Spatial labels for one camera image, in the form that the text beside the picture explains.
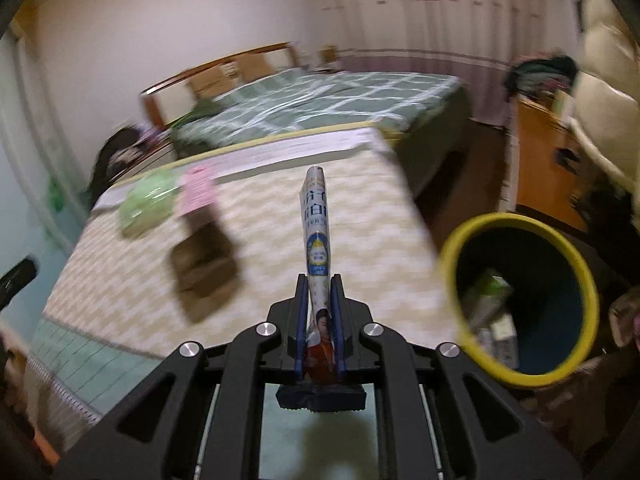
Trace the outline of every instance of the curtain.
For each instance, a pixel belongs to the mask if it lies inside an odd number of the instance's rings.
[[[455,75],[474,117],[503,124],[503,79],[518,56],[552,46],[559,0],[314,0],[321,44],[353,71]]]

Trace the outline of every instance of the yellow ring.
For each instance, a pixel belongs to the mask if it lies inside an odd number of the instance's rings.
[[[495,227],[516,227],[542,236],[551,242],[553,246],[560,251],[562,256],[567,259],[577,278],[584,314],[582,316],[580,337],[578,338],[578,343],[569,354],[569,357],[562,362],[558,368],[546,374],[523,374],[507,368],[485,354],[482,347],[477,343],[476,338],[469,332],[465,317],[462,314],[460,302],[458,301],[458,293],[456,291],[456,266],[460,251],[469,238],[489,228]],[[440,266],[445,280],[449,304],[460,325],[460,335],[458,339],[460,346],[465,349],[466,353],[469,354],[480,367],[498,380],[513,386],[525,388],[545,386],[567,377],[589,354],[596,337],[596,332],[598,331],[598,293],[591,271],[582,258],[582,255],[555,229],[533,218],[513,213],[489,213],[477,216],[458,227],[447,239],[440,253]]]

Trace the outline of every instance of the silver screw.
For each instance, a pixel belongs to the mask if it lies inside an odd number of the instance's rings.
[[[385,331],[385,328],[380,325],[380,323],[367,323],[364,327],[363,327],[364,333],[367,334],[368,336],[379,336],[380,334],[382,334]]]
[[[277,327],[273,323],[264,322],[255,327],[255,331],[261,336],[270,336],[276,333]]]
[[[194,341],[182,343],[180,345],[180,355],[183,357],[194,357],[200,352],[200,346]]]
[[[460,354],[460,347],[455,343],[442,343],[438,350],[444,357],[458,357]]]

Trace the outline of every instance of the snack wrapper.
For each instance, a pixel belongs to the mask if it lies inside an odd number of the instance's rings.
[[[336,380],[329,309],[331,250],[326,202],[324,172],[319,166],[312,166],[300,190],[300,209],[312,313],[306,332],[305,364],[312,380],[318,383]]]

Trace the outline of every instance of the green plaid bedspread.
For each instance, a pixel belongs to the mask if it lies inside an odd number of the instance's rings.
[[[305,74],[293,68],[227,92],[225,110],[172,130],[179,144],[207,149],[274,134],[373,121],[407,131],[413,121],[460,87],[454,76],[418,73]]]

